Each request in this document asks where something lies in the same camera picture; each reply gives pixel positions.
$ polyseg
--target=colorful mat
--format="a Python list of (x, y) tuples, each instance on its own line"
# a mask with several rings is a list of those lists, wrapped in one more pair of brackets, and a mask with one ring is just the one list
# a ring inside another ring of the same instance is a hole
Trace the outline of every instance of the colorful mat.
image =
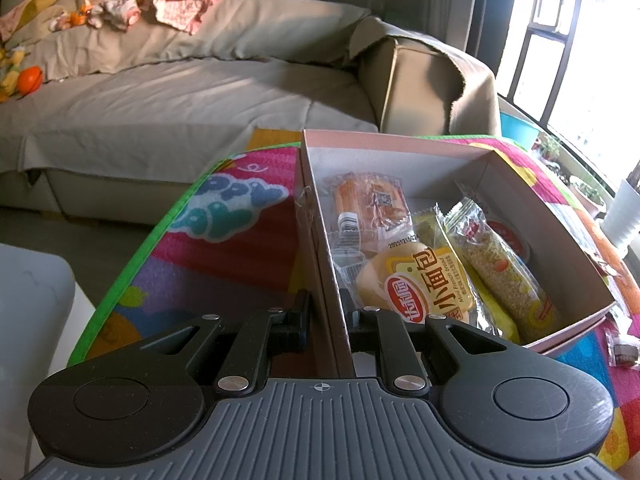
[[(231, 321), (289, 305), (303, 285), (297, 263), (294, 170), (297, 132), (256, 130), (255, 151), (233, 156), (193, 184), (156, 226), (99, 305), (71, 355), (91, 358), (178, 322), (218, 312)], [(494, 137), (439, 137), (495, 150), (579, 241), (618, 272), (613, 296), (640, 335), (640, 289), (599, 227), (569, 190), (512, 144)], [(640, 450), (640, 374), (606, 363), (604, 327), (559, 360), (596, 377), (611, 393), (615, 421), (600, 459), (619, 468)]]

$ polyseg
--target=wooden floor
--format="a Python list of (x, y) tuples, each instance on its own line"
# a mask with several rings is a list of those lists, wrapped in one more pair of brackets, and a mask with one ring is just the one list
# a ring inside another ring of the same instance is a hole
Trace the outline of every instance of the wooden floor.
[(133, 224), (46, 219), (36, 212), (0, 208), (0, 243), (61, 256), (95, 306), (151, 229)]

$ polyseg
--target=metal screw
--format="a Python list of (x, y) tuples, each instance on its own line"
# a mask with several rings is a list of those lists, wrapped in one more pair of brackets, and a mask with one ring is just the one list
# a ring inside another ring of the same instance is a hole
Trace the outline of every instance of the metal screw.
[(422, 377), (418, 377), (417, 375), (401, 375), (400, 377), (396, 377), (394, 384), (396, 388), (408, 392), (421, 390), (427, 385), (424, 379)]
[(218, 387), (227, 392), (241, 392), (247, 386), (249, 381), (240, 375), (228, 375), (218, 381)]

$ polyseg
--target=green mat edge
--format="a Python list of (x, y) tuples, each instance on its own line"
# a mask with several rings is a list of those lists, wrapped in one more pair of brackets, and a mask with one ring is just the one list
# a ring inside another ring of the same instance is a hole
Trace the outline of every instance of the green mat edge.
[[(444, 140), (443, 136), (420, 136), (421, 139), (429, 139), (429, 140)], [(514, 140), (507, 139), (505, 137), (495, 137), (490, 135), (459, 135), (459, 136), (446, 136), (447, 139), (500, 139), (510, 142), (520, 149), (524, 149), (519, 143)], [(291, 146), (300, 147), (300, 142), (288, 142), (285, 144), (275, 144), (274, 146), (264, 146), (262, 148), (255, 148), (254, 150), (247, 150), (242, 153), (249, 152), (257, 152), (259, 150), (272, 150), (274, 148), (288, 148)], [(158, 225), (153, 228), (153, 230), (149, 233), (149, 236), (145, 238), (145, 241), (142, 242), (142, 245), (138, 248), (136, 253), (132, 256), (132, 258), (128, 261), (127, 265), (122, 269), (122, 272), (117, 277), (116, 281), (113, 282), (110, 289), (107, 291), (107, 294), (102, 301), (95, 309), (94, 314), (91, 316), (89, 323), (87, 323), (84, 331), (82, 331), (82, 335), (80, 339), (76, 343), (71, 355), (69, 356), (69, 360), (67, 362), (67, 366), (72, 366), (78, 363), (81, 363), (86, 358), (86, 354), (91, 348), (91, 345), (94, 344), (95, 338), (98, 336), (98, 332), (102, 329), (104, 322), (111, 315), (114, 307), (118, 303), (118, 300), (123, 295), (124, 291), (131, 284), (133, 278), (136, 276), (140, 267), (151, 254), (151, 251), (154, 250), (166, 230), (171, 225), (171, 222), (174, 221), (175, 216), (184, 208), (186, 203), (190, 200), (190, 198), (194, 195), (200, 185), (205, 181), (205, 179), (213, 172), (216, 171), (217, 168), (222, 166), (227, 160), (232, 159), (236, 155), (229, 155), (228, 157), (220, 160), (213, 167), (202, 174), (202, 176), (191, 186), (184, 194), (178, 199), (178, 201), (172, 206), (171, 209), (162, 217), (162, 220), (158, 222)]]

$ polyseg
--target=window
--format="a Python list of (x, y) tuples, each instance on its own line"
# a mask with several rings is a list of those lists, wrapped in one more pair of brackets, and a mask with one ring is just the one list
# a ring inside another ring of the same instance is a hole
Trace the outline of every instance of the window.
[(640, 0), (515, 0), (498, 93), (617, 189), (640, 159)]

